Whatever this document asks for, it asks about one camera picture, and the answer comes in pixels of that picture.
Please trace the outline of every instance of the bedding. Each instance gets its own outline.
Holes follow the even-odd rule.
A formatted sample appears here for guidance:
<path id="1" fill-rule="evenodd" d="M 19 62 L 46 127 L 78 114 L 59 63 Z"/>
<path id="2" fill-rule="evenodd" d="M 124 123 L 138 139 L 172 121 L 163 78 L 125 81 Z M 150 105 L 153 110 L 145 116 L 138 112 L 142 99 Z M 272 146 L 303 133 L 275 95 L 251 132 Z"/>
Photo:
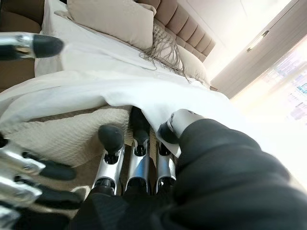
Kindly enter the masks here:
<path id="1" fill-rule="evenodd" d="M 207 87 L 210 87 L 210 81 L 207 79 L 206 68 L 202 62 L 182 46 L 178 46 L 178 49 L 181 61 L 185 66 L 185 75 L 202 82 Z"/>
<path id="2" fill-rule="evenodd" d="M 141 50 L 153 44 L 154 7 L 145 8 L 131 0 L 68 0 L 67 6 L 70 18 L 78 24 Z"/>
<path id="3" fill-rule="evenodd" d="M 97 154 L 98 125 L 115 122 L 127 129 L 129 106 L 142 109 L 154 132 L 174 111 L 185 108 L 250 135 L 266 150 L 265 140 L 223 94 L 194 79 L 188 82 L 159 62 L 142 59 L 138 50 L 54 14 L 65 9 L 58 0 L 46 0 L 41 32 L 61 38 L 63 52 L 36 60 L 36 78 L 0 93 L 0 131 L 8 137 L 31 149 L 37 144 L 38 153 L 77 166 Z M 64 135 L 67 125 L 73 136 Z M 153 133 L 151 143 L 154 147 Z M 77 149 L 65 151 L 73 145 Z M 178 145 L 165 145 L 180 155 Z"/>
<path id="4" fill-rule="evenodd" d="M 153 46 L 142 51 L 141 57 L 148 61 L 158 60 L 170 71 L 185 76 L 176 41 L 159 25 L 154 23 L 153 27 Z"/>

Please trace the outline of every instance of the robotic hand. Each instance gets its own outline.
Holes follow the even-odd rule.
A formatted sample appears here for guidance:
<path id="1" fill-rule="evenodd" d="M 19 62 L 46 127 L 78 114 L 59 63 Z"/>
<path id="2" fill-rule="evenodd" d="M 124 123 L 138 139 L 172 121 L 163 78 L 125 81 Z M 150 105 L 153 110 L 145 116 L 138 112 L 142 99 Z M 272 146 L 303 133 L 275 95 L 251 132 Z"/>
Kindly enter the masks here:
<path id="1" fill-rule="evenodd" d="M 24 32 L 0 33 L 0 61 L 47 58 L 59 54 L 63 47 L 64 43 L 55 37 Z M 31 178 L 41 175 L 67 181 L 76 176 L 70 166 L 38 155 L 0 134 L 0 228 L 13 226 L 23 216 L 30 221 L 29 217 L 37 214 L 27 208 L 33 203 L 61 209 L 80 207 L 82 199 L 77 194 L 51 189 Z"/>

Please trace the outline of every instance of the decorative pillow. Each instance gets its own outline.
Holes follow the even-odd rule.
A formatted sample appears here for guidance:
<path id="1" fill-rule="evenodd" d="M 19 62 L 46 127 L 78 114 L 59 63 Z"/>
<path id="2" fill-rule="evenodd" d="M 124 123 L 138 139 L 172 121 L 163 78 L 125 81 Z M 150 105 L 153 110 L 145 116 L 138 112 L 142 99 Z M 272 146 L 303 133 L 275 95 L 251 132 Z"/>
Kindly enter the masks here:
<path id="1" fill-rule="evenodd" d="M 143 58 L 149 61 L 158 60 L 171 71 L 184 76 L 184 68 L 175 39 L 162 27 L 156 23 L 153 24 L 153 46 L 143 51 Z"/>
<path id="2" fill-rule="evenodd" d="M 78 24 L 141 50 L 153 44 L 155 10 L 148 10 L 132 0 L 68 0 L 67 6 L 71 18 Z"/>
<path id="3" fill-rule="evenodd" d="M 194 78 L 206 86 L 210 87 L 210 81 L 207 79 L 206 68 L 203 63 L 192 53 L 182 46 L 178 46 L 180 58 L 184 65 L 184 73 L 187 77 Z"/>

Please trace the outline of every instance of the beige pillow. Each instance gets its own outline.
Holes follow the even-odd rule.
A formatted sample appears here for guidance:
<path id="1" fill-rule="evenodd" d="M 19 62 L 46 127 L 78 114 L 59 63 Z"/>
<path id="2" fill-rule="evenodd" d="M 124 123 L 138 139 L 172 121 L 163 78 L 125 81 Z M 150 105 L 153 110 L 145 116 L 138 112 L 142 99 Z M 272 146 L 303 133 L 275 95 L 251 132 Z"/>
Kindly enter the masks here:
<path id="1" fill-rule="evenodd" d="M 178 50 L 186 76 L 194 78 L 209 87 L 210 81 L 207 79 L 207 72 L 203 63 L 182 46 L 178 46 Z"/>
<path id="2" fill-rule="evenodd" d="M 153 44 L 153 8 L 146 9 L 133 0 L 68 0 L 67 6 L 71 18 L 78 24 L 141 50 Z"/>

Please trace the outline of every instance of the robotic finger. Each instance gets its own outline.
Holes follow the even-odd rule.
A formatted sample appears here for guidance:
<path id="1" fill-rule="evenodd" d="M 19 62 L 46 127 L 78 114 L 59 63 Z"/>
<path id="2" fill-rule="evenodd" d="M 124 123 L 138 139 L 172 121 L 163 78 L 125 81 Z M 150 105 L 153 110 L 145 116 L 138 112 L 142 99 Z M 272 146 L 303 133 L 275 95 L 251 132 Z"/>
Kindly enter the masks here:
<path id="1" fill-rule="evenodd" d="M 0 61 L 48 58 L 59 54 L 64 43 L 51 36 L 25 32 L 0 33 Z"/>

